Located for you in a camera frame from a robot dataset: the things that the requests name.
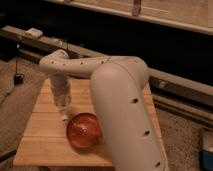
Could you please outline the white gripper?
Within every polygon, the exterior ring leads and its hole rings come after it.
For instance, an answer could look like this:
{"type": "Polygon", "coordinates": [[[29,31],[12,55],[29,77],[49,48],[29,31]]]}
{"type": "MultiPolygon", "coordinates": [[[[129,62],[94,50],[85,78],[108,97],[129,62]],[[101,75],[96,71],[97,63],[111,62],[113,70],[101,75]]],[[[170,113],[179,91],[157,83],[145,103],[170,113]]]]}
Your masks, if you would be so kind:
{"type": "Polygon", "coordinates": [[[66,75],[51,75],[51,91],[56,101],[70,102],[70,83],[66,75]]]}

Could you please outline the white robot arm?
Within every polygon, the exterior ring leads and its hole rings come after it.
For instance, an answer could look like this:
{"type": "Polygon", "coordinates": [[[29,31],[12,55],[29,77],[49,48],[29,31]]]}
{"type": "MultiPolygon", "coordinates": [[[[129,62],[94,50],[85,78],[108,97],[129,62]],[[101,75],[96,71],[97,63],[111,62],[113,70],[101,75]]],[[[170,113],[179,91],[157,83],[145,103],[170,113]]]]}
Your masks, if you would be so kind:
{"type": "Polygon", "coordinates": [[[116,171],[169,171],[168,160],[147,111],[142,90],[146,63],[132,56],[71,59],[59,49],[39,62],[56,102],[70,102],[69,76],[88,78],[95,113],[116,171]]]}

